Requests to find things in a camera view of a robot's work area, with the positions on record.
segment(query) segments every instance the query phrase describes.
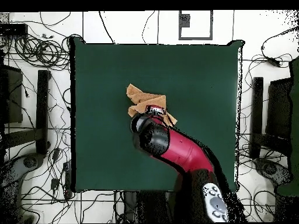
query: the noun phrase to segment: green mat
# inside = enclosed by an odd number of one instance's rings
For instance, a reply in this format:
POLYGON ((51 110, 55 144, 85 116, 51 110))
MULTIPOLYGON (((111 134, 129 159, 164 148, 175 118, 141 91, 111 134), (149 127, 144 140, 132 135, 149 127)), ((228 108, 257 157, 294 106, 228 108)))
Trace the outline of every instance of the green mat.
POLYGON ((235 191, 238 50, 230 45, 84 44, 75 38, 76 191, 173 190, 177 172, 133 147, 126 87, 166 95, 187 135, 208 145, 235 191))

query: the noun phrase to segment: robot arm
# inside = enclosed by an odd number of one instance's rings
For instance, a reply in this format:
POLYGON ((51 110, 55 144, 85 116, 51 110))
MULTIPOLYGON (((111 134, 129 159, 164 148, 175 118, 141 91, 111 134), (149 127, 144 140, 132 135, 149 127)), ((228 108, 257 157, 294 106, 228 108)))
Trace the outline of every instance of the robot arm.
POLYGON ((227 207, 204 148, 163 125, 163 109, 148 106, 131 121, 135 147, 174 167, 183 176, 175 218, 179 222, 227 222, 227 207))

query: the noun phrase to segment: power adapter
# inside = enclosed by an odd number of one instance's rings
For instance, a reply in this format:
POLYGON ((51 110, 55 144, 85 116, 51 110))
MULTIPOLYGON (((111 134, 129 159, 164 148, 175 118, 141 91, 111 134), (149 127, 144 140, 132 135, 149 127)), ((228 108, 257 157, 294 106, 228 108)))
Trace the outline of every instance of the power adapter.
POLYGON ((269 57, 265 57, 265 58, 267 59, 268 63, 272 64, 275 67, 280 67, 280 62, 275 58, 269 58, 269 57))
POLYGON ((51 180, 51 190, 53 190, 53 195, 55 194, 55 191, 57 191, 59 188, 59 179, 52 178, 51 180))
POLYGON ((54 153, 53 153, 53 156, 52 156, 53 164, 56 163, 56 161, 57 161, 57 159, 58 159, 58 157, 60 155, 60 152, 61 152, 60 149, 55 149, 54 150, 54 153))

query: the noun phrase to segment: white floor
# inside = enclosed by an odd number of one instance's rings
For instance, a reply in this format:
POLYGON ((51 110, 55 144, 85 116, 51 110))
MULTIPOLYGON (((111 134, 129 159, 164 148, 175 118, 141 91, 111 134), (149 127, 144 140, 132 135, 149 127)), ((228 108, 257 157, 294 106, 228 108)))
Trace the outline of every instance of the white floor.
MULTIPOLYGON (((281 33, 284 30, 292 28, 295 26, 295 20, 292 18, 292 14, 286 11, 270 11, 270 10, 215 10, 214 11, 214 24, 213 24, 213 40, 212 41, 179 41, 178 40, 178 11, 158 11, 154 13, 153 10, 147 10, 145 12, 102 12, 102 17, 105 22, 106 28, 111 35, 112 39, 116 43, 131 43, 131 44, 143 44, 146 43, 157 43, 159 44, 227 44, 232 39, 234 40, 244 40, 245 45, 243 48, 243 61, 242 61, 242 70, 243 70, 243 91, 248 88, 248 85, 245 83, 245 75, 248 72, 249 66, 252 60, 257 59, 258 56, 253 57, 254 55, 261 54, 260 48, 263 42, 271 36, 281 33), (157 26, 159 20, 159 37, 157 38, 157 26)), ((110 43, 111 40, 105 32, 105 29, 102 25, 101 19, 98 12, 71 12, 71 15, 65 19, 63 22, 52 25, 59 20, 68 16, 69 12, 42 12, 43 22, 48 24, 49 28, 55 32, 45 28, 41 22, 39 13, 10 13, 10 21, 34 21, 26 22, 30 26, 29 33, 39 39, 42 39, 39 36, 45 34, 47 37, 54 36, 53 39, 56 42, 62 42, 64 36, 69 36, 71 34, 81 35, 87 43, 110 43)), ((297 57, 298 54, 298 40, 295 39, 295 33, 290 32, 283 36, 278 36, 273 39, 270 39, 265 44, 264 53, 268 57, 278 57, 282 54, 289 53, 293 58, 297 57)), ((282 57, 284 61, 290 61, 291 58, 289 55, 282 57)), ((36 94, 32 91, 33 85, 35 89, 37 88, 37 71, 38 68, 31 66, 30 64, 17 60, 20 59, 18 55, 11 54, 9 60, 6 59, 5 63, 13 67, 19 67, 23 74, 24 80, 23 84, 31 90, 27 90, 29 98, 23 97, 23 107, 27 110, 28 115, 32 119, 33 124, 36 122, 36 94)), ((256 62, 251 64, 251 68, 257 65, 256 62)), ((51 71, 53 79, 50 84, 50 93, 53 97, 49 97, 49 107, 55 106, 50 114, 49 119, 49 131, 48 139, 54 145, 60 141, 62 132, 64 129, 69 128, 70 126, 70 117, 69 112, 66 109, 66 106, 62 100, 61 93, 70 87, 69 72, 67 70, 63 71, 51 71)), ((251 70, 252 77, 262 76, 264 77, 264 99, 267 99, 267 87, 270 81, 287 78, 290 76, 289 68, 275 68, 267 63, 258 64, 256 68, 251 70)), ((246 78, 248 84, 251 83, 250 75, 246 78)), ((69 91, 65 94, 66 101, 70 101, 69 91)), ((242 95, 241 108, 249 106, 251 104, 251 90, 247 91, 242 95)), ((266 109, 267 101, 264 102, 264 109, 266 109)), ((251 108, 248 107, 242 110, 242 113, 248 116, 251 113, 251 108)), ((265 121, 263 121, 263 129, 265 130, 265 121)), ((243 118, 241 121, 241 133, 249 133, 250 118, 243 118)), ((32 128, 29 118, 26 113, 23 113, 23 122, 21 124, 14 123, 10 124, 9 128, 6 128, 6 132, 14 132, 23 130, 23 128, 32 128)), ((70 138, 67 133, 70 133, 70 130, 66 129, 64 131, 64 141, 66 144, 70 144, 70 138)), ((243 144, 246 144, 244 139, 240 140, 240 148, 243 144)), ((15 156, 20 148, 25 145, 14 147, 8 150, 8 157, 15 156)), ((60 148, 66 148, 67 146, 61 143, 60 148)), ((35 145, 29 145, 20 151, 20 155, 34 152, 35 145)), ((62 164, 69 160, 71 157, 70 150, 66 149, 66 154, 62 159, 57 163, 57 169, 61 171, 62 164)), ((282 159, 281 164, 286 166, 286 160, 282 159)), ((239 176, 238 181, 244 186, 240 187, 240 190, 237 192, 239 198, 242 200, 242 203, 245 206, 245 214, 248 216, 248 221, 250 222, 260 222, 260 219, 255 214, 253 208, 253 201, 249 200, 249 192, 253 196, 254 193, 260 190, 269 190, 273 191, 273 187, 269 180, 264 179, 255 172, 255 169, 251 169, 252 163, 247 162, 239 167, 239 176)), ((47 172, 47 162, 45 160, 44 165, 38 170, 35 170, 32 173, 29 173, 26 176, 26 179, 30 179, 33 176, 41 175, 45 172, 44 175, 33 178, 29 181, 25 181, 22 188, 22 193, 28 193, 28 191, 34 186, 43 186, 43 189, 48 192, 50 190, 51 177, 49 177, 49 172, 47 172)), ((23 200, 24 208, 30 208, 32 211, 36 211, 40 214, 39 223, 51 223, 53 218, 60 212, 59 216, 56 219, 59 219, 61 216, 61 210, 63 207, 67 207, 67 204, 55 203, 49 204, 51 198, 45 194, 42 190, 37 191, 34 188, 31 193, 33 195, 27 195, 23 200)), ((100 192, 100 191, 87 191, 82 194, 77 194, 74 198, 78 201, 73 201, 70 209, 67 211, 63 217, 61 217, 59 223, 77 223, 80 219, 80 210, 82 211, 89 207, 96 196, 100 193, 110 194, 113 192, 100 192)), ((58 198, 63 198, 61 190, 59 190, 58 198)), ((269 205, 269 207, 274 210, 275 199, 267 193, 261 193, 256 197, 256 201, 261 205, 269 205)), ((97 198, 95 204, 88 210, 85 211, 84 223, 106 223, 111 220, 113 215, 113 196, 112 195, 101 195, 97 198)), ((122 212, 123 206, 121 203, 117 204, 117 209, 119 214, 122 212)), ((271 221, 273 217, 270 213, 265 210, 258 208, 259 216, 264 221, 271 221)))

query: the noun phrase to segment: black chair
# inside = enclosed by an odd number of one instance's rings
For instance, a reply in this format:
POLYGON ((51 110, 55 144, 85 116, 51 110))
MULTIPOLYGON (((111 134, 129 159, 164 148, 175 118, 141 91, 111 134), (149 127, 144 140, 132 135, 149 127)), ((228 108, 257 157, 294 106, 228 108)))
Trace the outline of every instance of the black chair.
POLYGON ((261 146, 283 155, 291 154, 291 78, 271 82, 268 90, 266 133, 262 134, 263 78, 254 78, 252 84, 251 135, 249 157, 259 158, 261 146))

